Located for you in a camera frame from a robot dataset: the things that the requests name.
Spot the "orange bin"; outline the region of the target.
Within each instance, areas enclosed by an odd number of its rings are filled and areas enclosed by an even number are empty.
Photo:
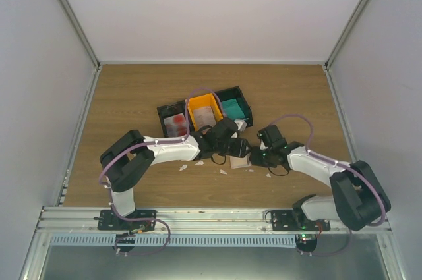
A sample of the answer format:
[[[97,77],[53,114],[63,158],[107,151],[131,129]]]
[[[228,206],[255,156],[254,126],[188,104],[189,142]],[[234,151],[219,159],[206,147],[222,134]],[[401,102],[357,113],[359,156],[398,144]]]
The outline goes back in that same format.
[[[217,99],[211,93],[193,97],[185,103],[195,131],[204,126],[215,126],[224,117]]]

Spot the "black bin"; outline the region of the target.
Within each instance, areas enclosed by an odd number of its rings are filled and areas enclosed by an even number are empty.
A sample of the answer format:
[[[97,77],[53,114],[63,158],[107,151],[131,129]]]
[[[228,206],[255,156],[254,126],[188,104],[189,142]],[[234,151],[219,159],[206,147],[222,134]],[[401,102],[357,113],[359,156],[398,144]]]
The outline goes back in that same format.
[[[253,126],[253,114],[250,105],[247,103],[239,86],[216,91],[226,115],[230,119],[243,120],[247,128]]]
[[[157,108],[164,137],[182,137],[194,130],[191,119],[186,118],[185,105],[185,100],[182,100]]]

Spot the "white pink cards stack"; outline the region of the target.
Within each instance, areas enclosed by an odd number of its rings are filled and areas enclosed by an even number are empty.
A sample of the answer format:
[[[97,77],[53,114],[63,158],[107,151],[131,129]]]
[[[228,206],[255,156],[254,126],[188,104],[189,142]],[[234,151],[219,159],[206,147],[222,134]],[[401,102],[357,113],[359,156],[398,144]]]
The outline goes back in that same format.
[[[193,110],[196,127],[214,126],[216,124],[214,112],[210,106],[199,107]]]

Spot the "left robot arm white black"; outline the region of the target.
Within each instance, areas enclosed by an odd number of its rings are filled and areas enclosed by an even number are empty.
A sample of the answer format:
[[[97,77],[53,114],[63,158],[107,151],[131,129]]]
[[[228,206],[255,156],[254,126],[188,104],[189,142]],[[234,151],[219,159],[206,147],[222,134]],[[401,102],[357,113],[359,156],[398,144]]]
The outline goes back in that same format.
[[[244,158],[251,150],[240,137],[246,129],[243,120],[224,117],[214,126],[204,126],[188,135],[173,138],[143,136],[130,130],[100,156],[100,184],[108,189],[113,222],[122,230],[136,221],[133,188],[153,165],[170,161],[201,161],[215,154]]]

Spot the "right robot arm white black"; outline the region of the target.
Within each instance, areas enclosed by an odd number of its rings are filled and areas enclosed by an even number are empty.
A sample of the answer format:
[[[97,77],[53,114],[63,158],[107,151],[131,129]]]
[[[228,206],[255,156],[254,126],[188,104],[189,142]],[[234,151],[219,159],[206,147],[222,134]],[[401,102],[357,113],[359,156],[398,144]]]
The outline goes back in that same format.
[[[358,160],[337,161],[299,142],[287,142],[276,125],[258,131],[251,148],[252,165],[273,172],[277,167],[308,175],[331,189],[331,196],[308,195],[293,204],[292,223],[306,231],[318,220],[339,221],[352,231],[382,225],[391,203],[371,166]]]

